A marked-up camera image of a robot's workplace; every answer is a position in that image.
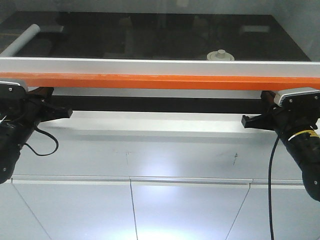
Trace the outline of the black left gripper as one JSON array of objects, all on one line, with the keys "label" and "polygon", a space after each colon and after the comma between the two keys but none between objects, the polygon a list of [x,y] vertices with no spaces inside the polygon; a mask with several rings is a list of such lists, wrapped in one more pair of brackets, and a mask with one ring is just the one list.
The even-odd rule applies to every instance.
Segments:
[{"label": "black left gripper", "polygon": [[53,87],[38,87],[26,93],[21,103],[22,113],[14,122],[27,121],[41,123],[59,119],[69,119],[73,114],[71,107],[60,107],[51,104]]}]

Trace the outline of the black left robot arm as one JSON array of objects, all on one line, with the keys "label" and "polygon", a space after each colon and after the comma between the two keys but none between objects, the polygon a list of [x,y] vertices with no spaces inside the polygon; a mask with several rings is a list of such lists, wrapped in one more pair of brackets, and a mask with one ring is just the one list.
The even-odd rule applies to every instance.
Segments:
[{"label": "black left robot arm", "polygon": [[[51,104],[54,89],[38,87],[27,91],[22,86],[5,84],[0,88],[0,183],[9,180],[21,155],[27,146],[35,155],[44,157],[54,154],[59,148],[58,140],[38,125],[59,119],[69,119],[73,113],[70,107]],[[36,152],[28,143],[33,132],[41,133],[55,142],[55,149],[47,154]]]}]

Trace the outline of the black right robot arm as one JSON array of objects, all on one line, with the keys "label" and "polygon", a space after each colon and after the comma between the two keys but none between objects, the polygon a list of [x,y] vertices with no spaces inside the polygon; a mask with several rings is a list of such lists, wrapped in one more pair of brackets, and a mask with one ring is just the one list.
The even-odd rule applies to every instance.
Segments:
[{"label": "black right robot arm", "polygon": [[262,91],[264,113],[242,117],[244,128],[276,132],[301,170],[309,196],[320,199],[320,91],[311,87]]}]

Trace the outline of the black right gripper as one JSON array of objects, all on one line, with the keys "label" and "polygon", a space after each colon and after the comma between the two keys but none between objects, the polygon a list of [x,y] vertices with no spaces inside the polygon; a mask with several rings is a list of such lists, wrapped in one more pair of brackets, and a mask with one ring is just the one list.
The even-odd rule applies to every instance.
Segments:
[{"label": "black right gripper", "polygon": [[283,98],[293,93],[293,90],[263,90],[260,97],[265,113],[256,116],[243,115],[241,119],[243,127],[245,129],[275,131],[280,135],[294,135],[292,112],[279,105]]}]

